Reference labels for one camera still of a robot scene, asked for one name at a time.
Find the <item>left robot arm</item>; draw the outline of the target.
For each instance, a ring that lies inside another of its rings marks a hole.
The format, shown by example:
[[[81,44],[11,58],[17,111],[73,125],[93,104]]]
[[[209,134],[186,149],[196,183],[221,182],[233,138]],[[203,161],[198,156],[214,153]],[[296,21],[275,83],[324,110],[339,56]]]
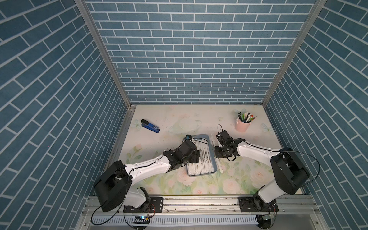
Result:
[[[176,149],[166,150],[141,163],[112,163],[94,183],[102,211],[109,212],[119,205],[140,208],[148,200],[148,195],[142,188],[132,191],[133,185],[154,175],[177,170],[187,163],[198,163],[199,157],[200,151],[195,143],[185,140]]]

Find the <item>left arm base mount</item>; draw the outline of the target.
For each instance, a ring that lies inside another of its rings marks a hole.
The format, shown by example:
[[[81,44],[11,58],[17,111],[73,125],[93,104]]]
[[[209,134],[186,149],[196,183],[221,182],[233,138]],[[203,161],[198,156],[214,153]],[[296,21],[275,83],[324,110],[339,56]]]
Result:
[[[150,200],[145,201],[140,207],[125,206],[124,213],[162,213],[163,197],[151,197]]]

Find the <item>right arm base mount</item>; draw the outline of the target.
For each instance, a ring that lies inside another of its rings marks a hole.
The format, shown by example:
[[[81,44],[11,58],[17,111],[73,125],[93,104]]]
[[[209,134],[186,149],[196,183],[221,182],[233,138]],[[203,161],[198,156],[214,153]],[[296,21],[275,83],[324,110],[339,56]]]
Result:
[[[265,203],[260,198],[253,196],[238,197],[241,212],[279,212],[276,200]]]

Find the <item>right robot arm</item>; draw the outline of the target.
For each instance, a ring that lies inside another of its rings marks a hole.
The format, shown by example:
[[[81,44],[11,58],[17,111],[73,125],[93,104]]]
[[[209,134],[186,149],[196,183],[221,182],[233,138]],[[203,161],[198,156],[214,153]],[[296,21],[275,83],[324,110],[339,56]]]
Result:
[[[217,158],[247,157],[272,168],[274,180],[254,194],[254,205],[258,210],[284,194],[295,194],[310,177],[309,171],[293,149],[277,150],[257,146],[245,139],[233,139],[225,130],[218,133],[216,138],[219,142],[219,146],[215,147]]]

